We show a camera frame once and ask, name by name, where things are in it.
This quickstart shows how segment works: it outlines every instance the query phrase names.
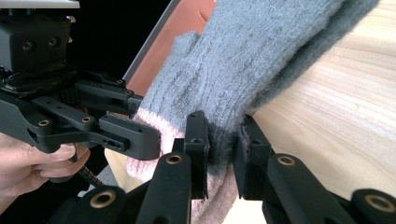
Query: pink fabric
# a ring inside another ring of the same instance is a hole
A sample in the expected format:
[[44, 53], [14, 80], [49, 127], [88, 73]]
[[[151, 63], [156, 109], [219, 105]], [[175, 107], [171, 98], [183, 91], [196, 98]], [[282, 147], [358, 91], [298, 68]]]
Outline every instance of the pink fabric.
[[[161, 155], [172, 151], [175, 138], [184, 137], [184, 133], [174, 128], [167, 120], [142, 108], [138, 109], [134, 121], [161, 132]], [[146, 182], [152, 178], [157, 161], [138, 161], [128, 158], [126, 167], [128, 175]], [[205, 201], [193, 200], [191, 203], [191, 223], [193, 224], [223, 222], [237, 194], [233, 167], [229, 165], [223, 176], [208, 175], [207, 185], [209, 198]]]

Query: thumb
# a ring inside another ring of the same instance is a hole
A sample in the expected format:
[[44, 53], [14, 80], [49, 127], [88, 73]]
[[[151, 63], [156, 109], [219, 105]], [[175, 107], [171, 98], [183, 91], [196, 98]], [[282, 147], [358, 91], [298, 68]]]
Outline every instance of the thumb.
[[44, 153], [36, 147], [28, 147], [25, 148], [25, 150], [21, 149], [20, 153], [16, 153], [13, 158], [13, 163], [14, 165], [24, 167], [34, 164], [66, 161], [72, 158], [75, 154], [75, 144], [62, 144], [56, 152], [50, 154]]

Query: fingernail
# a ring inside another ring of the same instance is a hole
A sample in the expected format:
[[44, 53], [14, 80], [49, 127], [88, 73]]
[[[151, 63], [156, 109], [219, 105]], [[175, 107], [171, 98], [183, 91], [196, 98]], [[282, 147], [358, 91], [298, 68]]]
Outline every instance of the fingernail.
[[74, 144], [62, 144], [61, 147], [51, 156], [55, 159], [70, 159], [72, 156], [76, 154], [76, 146]]

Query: gray cloth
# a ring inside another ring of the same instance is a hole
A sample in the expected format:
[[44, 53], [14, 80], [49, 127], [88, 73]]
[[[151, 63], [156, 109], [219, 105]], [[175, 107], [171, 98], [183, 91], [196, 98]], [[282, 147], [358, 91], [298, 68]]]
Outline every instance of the gray cloth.
[[[168, 139], [172, 134], [165, 130], [184, 132], [188, 114], [205, 112], [213, 181], [209, 200], [193, 207], [192, 222], [220, 223], [231, 207], [227, 164], [244, 115], [287, 88], [377, 2], [219, 0], [201, 35], [176, 38], [135, 120], [161, 129]], [[172, 128], [162, 129], [162, 123]], [[130, 175], [147, 167], [133, 159], [128, 165]]]

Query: black cable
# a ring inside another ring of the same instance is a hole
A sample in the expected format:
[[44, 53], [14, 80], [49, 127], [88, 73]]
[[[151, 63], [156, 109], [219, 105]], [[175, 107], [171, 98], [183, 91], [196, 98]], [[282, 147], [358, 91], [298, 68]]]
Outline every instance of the black cable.
[[81, 169], [79, 169], [78, 174], [96, 188], [104, 185], [104, 183], [98, 177], [96, 177], [96, 175], [94, 175], [86, 166], [83, 166]]

